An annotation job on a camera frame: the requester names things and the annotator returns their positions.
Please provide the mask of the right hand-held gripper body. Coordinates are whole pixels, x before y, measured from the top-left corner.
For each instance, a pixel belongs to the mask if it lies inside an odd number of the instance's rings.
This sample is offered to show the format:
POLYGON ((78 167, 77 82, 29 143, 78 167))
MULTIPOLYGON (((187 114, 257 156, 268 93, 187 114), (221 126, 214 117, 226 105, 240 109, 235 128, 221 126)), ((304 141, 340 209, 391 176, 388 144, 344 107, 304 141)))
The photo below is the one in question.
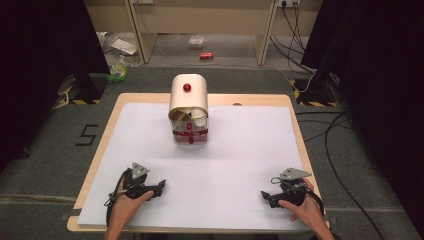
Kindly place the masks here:
POLYGON ((311 173, 295 168, 287 168, 278 177, 281 193, 274 197, 278 202, 280 200, 288 201, 294 205, 301 205, 305 199, 307 185, 305 177, 311 176, 311 173))

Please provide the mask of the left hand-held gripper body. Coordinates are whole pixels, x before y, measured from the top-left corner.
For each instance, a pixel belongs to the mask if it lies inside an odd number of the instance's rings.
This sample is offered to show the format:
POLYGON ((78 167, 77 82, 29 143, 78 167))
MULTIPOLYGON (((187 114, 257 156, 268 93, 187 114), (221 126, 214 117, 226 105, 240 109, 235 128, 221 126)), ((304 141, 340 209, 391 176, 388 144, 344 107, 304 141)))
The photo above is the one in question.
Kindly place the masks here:
POLYGON ((133 163, 132 167, 126 170, 124 174, 123 189, 127 197, 137 199, 148 191, 154 192, 158 189, 156 185, 146 186, 144 184, 148 172, 149 170, 146 167, 138 163, 133 163))

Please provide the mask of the red packets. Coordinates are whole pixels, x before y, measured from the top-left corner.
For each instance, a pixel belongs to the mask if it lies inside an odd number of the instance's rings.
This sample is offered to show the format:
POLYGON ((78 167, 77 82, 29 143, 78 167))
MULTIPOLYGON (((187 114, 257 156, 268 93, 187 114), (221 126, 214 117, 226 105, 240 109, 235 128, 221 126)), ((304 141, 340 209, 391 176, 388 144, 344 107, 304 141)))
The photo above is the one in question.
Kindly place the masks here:
POLYGON ((173 137, 176 144, 198 144, 208 141, 208 134, 198 136, 178 136, 173 134, 173 137))

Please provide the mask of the white dome-lid storage box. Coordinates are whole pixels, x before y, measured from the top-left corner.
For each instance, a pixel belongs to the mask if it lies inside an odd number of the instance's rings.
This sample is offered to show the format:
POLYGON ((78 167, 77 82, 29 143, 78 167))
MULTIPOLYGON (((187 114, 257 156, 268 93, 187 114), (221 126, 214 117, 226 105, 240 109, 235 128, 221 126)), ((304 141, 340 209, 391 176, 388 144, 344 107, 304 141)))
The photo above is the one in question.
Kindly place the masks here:
POLYGON ((168 119, 171 130, 176 131, 199 131, 208 130, 208 120, 204 127, 197 127, 191 119, 191 110, 202 108, 208 113, 207 82, 200 74, 179 74, 172 81, 168 119), (171 123, 171 114, 175 111, 186 112, 190 116, 181 128, 174 129, 171 123))

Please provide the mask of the person's right hand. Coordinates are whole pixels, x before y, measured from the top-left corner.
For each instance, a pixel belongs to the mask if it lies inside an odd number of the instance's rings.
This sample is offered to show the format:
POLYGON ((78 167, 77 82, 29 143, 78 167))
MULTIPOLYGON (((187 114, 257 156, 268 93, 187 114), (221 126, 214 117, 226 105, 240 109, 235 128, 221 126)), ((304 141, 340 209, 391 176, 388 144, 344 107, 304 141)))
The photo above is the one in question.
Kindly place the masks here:
POLYGON ((292 213, 291 221, 300 220, 306 227, 315 233, 321 230, 327 230, 327 225, 321 213, 318 202, 309 194, 305 196, 300 206, 280 200, 279 205, 292 213))

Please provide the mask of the person's left hand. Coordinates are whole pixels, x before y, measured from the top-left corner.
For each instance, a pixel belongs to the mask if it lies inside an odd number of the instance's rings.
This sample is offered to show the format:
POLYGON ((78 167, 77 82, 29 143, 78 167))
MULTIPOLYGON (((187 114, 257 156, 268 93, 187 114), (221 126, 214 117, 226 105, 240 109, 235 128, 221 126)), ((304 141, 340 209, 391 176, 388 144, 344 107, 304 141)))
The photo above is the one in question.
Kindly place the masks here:
POLYGON ((131 199, 125 194, 119 196, 112 206, 108 226, 125 226, 133 218, 139 207, 150 200, 153 194, 153 191, 148 191, 136 199, 131 199))

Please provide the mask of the row of red sachets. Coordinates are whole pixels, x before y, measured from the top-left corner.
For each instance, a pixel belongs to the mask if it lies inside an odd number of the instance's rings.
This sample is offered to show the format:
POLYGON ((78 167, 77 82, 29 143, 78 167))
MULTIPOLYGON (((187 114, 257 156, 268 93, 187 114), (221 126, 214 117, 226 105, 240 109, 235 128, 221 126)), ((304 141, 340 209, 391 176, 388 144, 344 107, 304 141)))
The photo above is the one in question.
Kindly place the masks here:
POLYGON ((176 130, 173 130, 172 132, 173 132, 174 135, 178 135, 178 136, 198 136, 198 135, 208 134, 207 129, 200 130, 200 131, 176 131, 176 130))

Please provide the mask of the tan packets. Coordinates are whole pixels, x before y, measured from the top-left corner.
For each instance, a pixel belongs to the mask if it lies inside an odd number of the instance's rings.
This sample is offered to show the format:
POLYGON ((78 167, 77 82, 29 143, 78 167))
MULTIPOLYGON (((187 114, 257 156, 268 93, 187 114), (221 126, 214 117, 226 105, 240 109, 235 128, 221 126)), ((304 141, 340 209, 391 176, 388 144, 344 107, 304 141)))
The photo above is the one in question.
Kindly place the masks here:
POLYGON ((171 114, 171 123, 174 129, 181 128, 189 120, 190 116, 186 112, 175 111, 171 114))

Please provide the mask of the white cylinder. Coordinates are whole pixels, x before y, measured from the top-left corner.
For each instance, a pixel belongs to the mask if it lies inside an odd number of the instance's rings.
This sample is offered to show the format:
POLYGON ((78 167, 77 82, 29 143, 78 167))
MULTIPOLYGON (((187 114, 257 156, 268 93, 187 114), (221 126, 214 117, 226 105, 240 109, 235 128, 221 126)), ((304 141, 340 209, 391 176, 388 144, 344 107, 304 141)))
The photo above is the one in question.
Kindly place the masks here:
POLYGON ((204 127, 207 124, 208 113, 202 108, 193 108, 190 112, 192 122, 197 127, 204 127))

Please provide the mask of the black hazard-taped stand base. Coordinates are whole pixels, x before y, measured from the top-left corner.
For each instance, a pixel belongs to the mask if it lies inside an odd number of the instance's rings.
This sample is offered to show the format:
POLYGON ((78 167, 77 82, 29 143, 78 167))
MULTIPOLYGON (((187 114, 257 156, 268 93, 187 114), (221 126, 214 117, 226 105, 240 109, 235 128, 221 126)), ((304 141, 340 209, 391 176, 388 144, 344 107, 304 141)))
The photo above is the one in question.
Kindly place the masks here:
POLYGON ((299 105, 314 107, 336 107, 334 95, 326 82, 313 85, 310 79, 290 80, 294 98, 299 105))
POLYGON ((87 81, 77 80, 70 75, 62 82, 57 92, 56 107, 60 108, 68 104, 99 104, 106 85, 106 76, 102 74, 90 74, 87 81))

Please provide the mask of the white flat paper bag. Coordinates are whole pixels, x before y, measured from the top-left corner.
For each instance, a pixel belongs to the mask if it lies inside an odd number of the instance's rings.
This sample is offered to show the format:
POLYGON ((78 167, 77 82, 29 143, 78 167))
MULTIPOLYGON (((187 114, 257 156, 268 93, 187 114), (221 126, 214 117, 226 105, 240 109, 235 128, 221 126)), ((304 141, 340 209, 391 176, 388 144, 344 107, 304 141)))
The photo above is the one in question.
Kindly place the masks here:
POLYGON ((123 52, 126 55, 133 55, 137 52, 137 46, 121 38, 116 38, 110 44, 114 49, 123 52))

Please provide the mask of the black curtain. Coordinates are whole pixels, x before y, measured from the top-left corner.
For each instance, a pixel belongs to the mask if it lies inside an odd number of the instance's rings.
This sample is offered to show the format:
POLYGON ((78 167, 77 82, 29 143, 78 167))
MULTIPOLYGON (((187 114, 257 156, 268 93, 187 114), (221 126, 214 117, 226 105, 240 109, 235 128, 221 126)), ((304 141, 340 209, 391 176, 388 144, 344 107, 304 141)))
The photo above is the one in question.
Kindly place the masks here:
POLYGON ((424 0, 322 0, 303 64, 336 74, 369 150, 424 240, 424 0))
POLYGON ((66 77, 108 72, 84 0, 0 0, 0 172, 30 143, 66 77))

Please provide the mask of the clear plastic bag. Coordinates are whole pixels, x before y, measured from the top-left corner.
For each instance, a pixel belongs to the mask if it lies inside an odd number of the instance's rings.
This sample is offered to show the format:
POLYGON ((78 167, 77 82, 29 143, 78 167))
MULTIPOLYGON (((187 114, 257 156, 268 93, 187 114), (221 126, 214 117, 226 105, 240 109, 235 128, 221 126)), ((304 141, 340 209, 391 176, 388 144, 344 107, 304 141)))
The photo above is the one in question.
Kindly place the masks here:
POLYGON ((99 40, 102 51, 105 52, 108 49, 108 46, 109 46, 109 43, 108 43, 109 33, 108 32, 97 32, 96 35, 97 35, 97 38, 99 40))

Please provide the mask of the white plastic package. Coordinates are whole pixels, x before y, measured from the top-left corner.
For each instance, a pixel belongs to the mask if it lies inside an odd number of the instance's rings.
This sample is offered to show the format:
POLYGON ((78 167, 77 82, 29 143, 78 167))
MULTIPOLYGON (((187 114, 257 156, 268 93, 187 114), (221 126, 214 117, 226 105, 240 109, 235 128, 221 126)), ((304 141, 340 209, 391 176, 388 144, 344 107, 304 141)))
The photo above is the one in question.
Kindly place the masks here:
POLYGON ((206 39, 203 36, 191 36, 188 45, 190 47, 202 48, 205 46, 206 39))

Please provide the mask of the beige desk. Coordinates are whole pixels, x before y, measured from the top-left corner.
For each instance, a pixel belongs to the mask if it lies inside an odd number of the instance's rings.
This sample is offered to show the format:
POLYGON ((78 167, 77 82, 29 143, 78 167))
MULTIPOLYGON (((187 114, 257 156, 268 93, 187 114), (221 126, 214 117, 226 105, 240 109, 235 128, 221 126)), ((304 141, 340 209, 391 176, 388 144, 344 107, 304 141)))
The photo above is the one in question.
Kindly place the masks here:
POLYGON ((83 0, 98 32, 131 32, 143 64, 160 34, 223 34, 252 37, 259 65, 269 38, 289 36, 295 26, 308 37, 323 0, 278 8, 277 0, 83 0))

